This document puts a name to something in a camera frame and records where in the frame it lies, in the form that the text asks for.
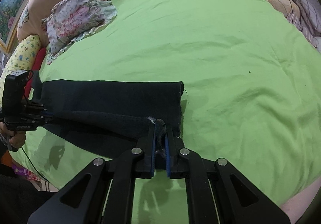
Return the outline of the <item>person's left hand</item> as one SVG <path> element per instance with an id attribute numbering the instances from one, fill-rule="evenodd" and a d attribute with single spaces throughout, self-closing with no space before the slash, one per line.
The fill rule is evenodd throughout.
<path id="1" fill-rule="evenodd" d="M 19 149 L 24 146 L 26 140 L 26 132 L 24 131 L 10 131 L 7 126 L 1 122 L 1 137 L 3 140 L 10 143 L 13 148 Z"/>

